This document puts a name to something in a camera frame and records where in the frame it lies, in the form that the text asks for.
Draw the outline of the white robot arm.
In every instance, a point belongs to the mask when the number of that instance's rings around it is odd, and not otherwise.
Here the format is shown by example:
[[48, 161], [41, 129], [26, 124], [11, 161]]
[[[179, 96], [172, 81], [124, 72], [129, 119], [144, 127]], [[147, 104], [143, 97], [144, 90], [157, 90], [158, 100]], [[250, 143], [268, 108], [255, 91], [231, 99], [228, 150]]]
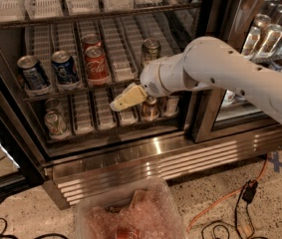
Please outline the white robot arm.
[[140, 81], [110, 103], [113, 111], [138, 105], [148, 96], [217, 87], [244, 97], [282, 125], [282, 73], [246, 60], [217, 38], [197, 38], [182, 53], [149, 62]]

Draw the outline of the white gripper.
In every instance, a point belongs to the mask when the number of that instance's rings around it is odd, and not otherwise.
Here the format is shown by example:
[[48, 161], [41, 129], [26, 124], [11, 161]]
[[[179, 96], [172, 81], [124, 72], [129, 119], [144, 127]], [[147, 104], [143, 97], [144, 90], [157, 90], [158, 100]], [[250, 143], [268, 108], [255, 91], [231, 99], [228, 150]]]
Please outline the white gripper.
[[110, 103], [114, 112], [121, 112], [153, 97], [169, 96], [180, 91], [192, 91], [194, 80], [183, 68], [182, 54], [150, 61], [141, 72], [141, 85], [128, 85]]

